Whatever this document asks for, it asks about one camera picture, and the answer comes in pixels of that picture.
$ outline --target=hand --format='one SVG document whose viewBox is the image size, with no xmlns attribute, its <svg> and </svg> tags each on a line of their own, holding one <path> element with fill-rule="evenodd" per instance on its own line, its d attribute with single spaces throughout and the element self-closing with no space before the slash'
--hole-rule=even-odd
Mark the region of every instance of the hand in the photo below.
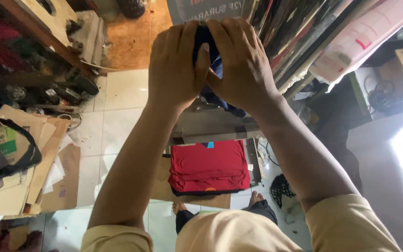
<svg viewBox="0 0 403 252">
<path fill-rule="evenodd" d="M 150 55 L 148 105 L 182 112 L 191 105 L 206 82 L 210 67 L 209 45 L 192 63 L 197 21 L 172 26 L 155 39 Z"/>
<path fill-rule="evenodd" d="M 207 25 L 223 63 L 223 79 L 213 71 L 207 82 L 227 103 L 251 115 L 283 99 L 274 85 L 267 56 L 253 27 L 242 18 L 227 18 Z"/>
</svg>

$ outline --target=person's left hand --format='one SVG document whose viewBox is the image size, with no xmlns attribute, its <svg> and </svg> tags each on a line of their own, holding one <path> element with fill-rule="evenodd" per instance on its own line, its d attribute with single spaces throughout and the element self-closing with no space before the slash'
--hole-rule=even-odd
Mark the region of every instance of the person's left hand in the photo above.
<svg viewBox="0 0 403 252">
<path fill-rule="evenodd" d="M 192 63 L 197 21 L 161 32 L 150 55 L 148 105 L 181 113 L 203 88 L 210 67 L 209 45 L 204 43 L 195 67 Z"/>
</svg>

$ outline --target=dark blue fabric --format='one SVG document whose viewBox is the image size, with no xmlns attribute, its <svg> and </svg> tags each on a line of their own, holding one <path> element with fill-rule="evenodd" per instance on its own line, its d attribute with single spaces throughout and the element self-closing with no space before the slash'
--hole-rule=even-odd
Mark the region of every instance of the dark blue fabric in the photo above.
<svg viewBox="0 0 403 252">
<path fill-rule="evenodd" d="M 195 44 L 194 44 L 194 52 L 192 54 L 193 64 L 195 66 L 195 62 L 197 61 L 198 50 L 203 43 L 209 44 L 209 58 L 211 60 L 211 69 L 216 73 L 219 78 L 223 78 L 223 65 L 222 59 L 220 58 L 219 51 L 215 46 L 214 38 L 207 26 L 199 26 L 195 33 Z M 239 108 L 236 108 L 224 100 L 220 99 L 209 86 L 205 86 L 200 95 L 206 99 L 208 103 L 215 104 L 217 106 L 222 107 L 225 111 L 232 113 L 237 117 L 245 117 L 247 113 Z"/>
</svg>

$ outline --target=person's leg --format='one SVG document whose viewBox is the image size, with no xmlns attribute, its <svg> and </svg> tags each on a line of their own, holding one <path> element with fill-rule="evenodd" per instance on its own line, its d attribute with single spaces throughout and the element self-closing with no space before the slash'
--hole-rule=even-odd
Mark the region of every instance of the person's leg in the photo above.
<svg viewBox="0 0 403 252">
<path fill-rule="evenodd" d="M 276 219 L 276 214 L 273 212 L 268 202 L 264 197 L 256 191 L 251 194 L 250 204 L 245 211 L 252 212 L 255 214 L 263 215 L 273 221 L 276 225 L 278 220 Z"/>
<path fill-rule="evenodd" d="M 183 226 L 194 217 L 194 214 L 189 212 L 186 206 L 181 202 L 174 202 L 172 204 L 172 211 L 176 215 L 176 234 L 178 235 Z"/>
</svg>

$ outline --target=bare foot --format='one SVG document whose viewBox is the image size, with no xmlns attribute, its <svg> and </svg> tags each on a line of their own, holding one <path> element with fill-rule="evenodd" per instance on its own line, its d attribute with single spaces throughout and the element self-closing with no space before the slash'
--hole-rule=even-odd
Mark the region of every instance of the bare foot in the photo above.
<svg viewBox="0 0 403 252">
<path fill-rule="evenodd" d="M 261 200 L 264 200 L 264 196 L 262 196 L 262 194 L 260 194 L 260 193 L 258 194 L 256 191 L 254 191 L 251 194 L 249 207 L 253 206 L 256 202 L 259 202 Z"/>
<path fill-rule="evenodd" d="M 172 204 L 172 211 L 174 212 L 174 214 L 178 213 L 178 211 L 183 211 L 183 210 L 187 210 L 187 208 L 183 202 L 174 202 Z"/>
</svg>

